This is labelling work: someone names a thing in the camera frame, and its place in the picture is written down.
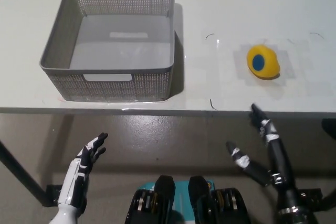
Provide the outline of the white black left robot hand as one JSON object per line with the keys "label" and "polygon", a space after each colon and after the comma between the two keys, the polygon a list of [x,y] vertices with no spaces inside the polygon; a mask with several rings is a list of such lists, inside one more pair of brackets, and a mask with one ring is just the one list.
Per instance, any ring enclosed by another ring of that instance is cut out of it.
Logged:
{"label": "white black left robot hand", "polygon": [[88,142],[68,167],[58,203],[75,207],[77,215],[81,215],[85,211],[89,175],[94,163],[106,151],[106,148],[102,145],[107,137],[108,134],[103,132]]}

